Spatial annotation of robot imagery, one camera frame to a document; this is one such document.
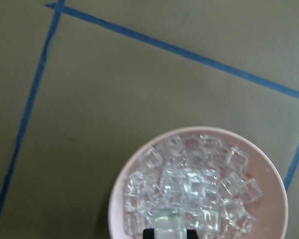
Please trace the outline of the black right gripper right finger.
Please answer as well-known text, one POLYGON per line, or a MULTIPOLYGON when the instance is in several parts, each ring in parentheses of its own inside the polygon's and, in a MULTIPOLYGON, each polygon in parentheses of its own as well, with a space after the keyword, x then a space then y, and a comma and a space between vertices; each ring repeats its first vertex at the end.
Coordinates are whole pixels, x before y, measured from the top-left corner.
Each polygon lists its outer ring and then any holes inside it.
POLYGON ((187 239, 198 239, 198 235, 197 235, 196 230, 187 229, 186 230, 186 238, 187 239))

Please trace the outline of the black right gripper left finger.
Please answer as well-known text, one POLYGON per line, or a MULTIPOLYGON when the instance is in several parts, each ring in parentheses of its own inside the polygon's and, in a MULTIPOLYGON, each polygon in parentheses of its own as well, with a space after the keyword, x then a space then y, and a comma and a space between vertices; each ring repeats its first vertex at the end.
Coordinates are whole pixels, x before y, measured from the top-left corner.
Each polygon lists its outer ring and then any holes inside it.
POLYGON ((143 230, 143 239, 155 239, 154 229, 144 229, 143 230))

